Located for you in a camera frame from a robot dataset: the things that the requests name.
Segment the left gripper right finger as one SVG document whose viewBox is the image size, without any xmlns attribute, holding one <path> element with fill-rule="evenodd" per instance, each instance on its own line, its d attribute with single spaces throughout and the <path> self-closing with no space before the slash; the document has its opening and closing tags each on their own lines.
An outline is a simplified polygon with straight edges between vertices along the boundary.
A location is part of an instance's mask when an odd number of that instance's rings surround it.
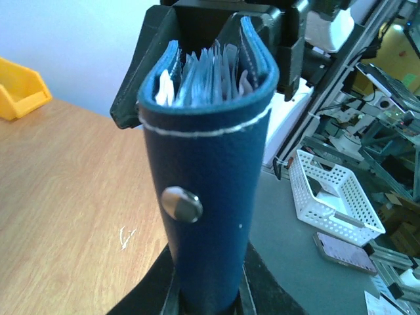
<svg viewBox="0 0 420 315">
<path fill-rule="evenodd" d="M 305 309 L 276 281 L 253 245 L 247 246 L 241 280 L 242 314 L 304 314 Z"/>
</svg>

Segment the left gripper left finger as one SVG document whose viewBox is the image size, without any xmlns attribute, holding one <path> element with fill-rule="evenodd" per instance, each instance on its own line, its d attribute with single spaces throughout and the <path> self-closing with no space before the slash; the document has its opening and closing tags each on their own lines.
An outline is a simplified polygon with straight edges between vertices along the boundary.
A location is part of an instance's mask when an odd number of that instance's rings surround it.
<svg viewBox="0 0 420 315">
<path fill-rule="evenodd" d="M 179 314 L 179 286 L 168 249 L 163 249 L 141 281 L 109 315 Z"/>
</svg>

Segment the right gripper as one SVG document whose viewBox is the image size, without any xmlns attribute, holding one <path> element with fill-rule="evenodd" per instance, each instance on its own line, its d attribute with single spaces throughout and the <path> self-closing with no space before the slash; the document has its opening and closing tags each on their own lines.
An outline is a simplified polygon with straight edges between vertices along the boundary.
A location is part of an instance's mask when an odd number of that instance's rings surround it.
<svg viewBox="0 0 420 315">
<path fill-rule="evenodd" d="M 140 125 L 137 91 L 171 40 L 186 54 L 199 54 L 214 41 L 239 44 L 239 19 L 250 16 L 280 68 L 278 90 L 290 100 L 303 67 L 306 19 L 315 11 L 327 21 L 350 1 L 161 1 L 146 11 L 131 64 L 110 108 L 119 128 Z"/>
</svg>

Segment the blue card holder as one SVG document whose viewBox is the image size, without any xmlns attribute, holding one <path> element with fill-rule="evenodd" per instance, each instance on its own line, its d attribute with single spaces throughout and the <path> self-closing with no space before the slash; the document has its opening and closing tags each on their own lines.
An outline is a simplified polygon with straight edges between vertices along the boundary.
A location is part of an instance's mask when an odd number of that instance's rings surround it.
<svg viewBox="0 0 420 315">
<path fill-rule="evenodd" d="M 182 61 L 177 40 L 137 93 L 169 250 L 188 314 L 228 312 L 239 293 L 279 69 L 248 16 L 231 45 Z"/>
</svg>

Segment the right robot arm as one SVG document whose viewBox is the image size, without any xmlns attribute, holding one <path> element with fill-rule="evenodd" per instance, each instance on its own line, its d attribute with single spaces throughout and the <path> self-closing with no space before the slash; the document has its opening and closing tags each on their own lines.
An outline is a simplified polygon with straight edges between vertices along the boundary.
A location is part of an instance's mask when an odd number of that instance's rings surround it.
<svg viewBox="0 0 420 315">
<path fill-rule="evenodd" d="M 250 16 L 280 68 L 275 110 L 268 128 L 263 165 L 270 167 L 311 90 L 303 70 L 306 44 L 336 53 L 350 37 L 350 1 L 162 1 L 146 11 L 131 64 L 110 108 L 120 129 L 140 125 L 137 93 L 168 43 L 177 41 L 178 61 L 167 67 L 174 87 L 190 54 L 215 41 L 239 43 L 239 21 Z"/>
</svg>

